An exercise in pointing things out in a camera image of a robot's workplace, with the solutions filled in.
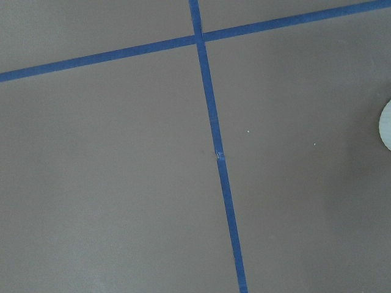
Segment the white ribbed HOME mug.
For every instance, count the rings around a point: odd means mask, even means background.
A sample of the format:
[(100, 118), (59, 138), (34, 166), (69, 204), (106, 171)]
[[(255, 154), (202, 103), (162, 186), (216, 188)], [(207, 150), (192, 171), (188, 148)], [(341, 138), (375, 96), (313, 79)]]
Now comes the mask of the white ribbed HOME mug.
[(384, 146), (391, 150), (391, 100), (382, 109), (379, 117), (379, 135)]

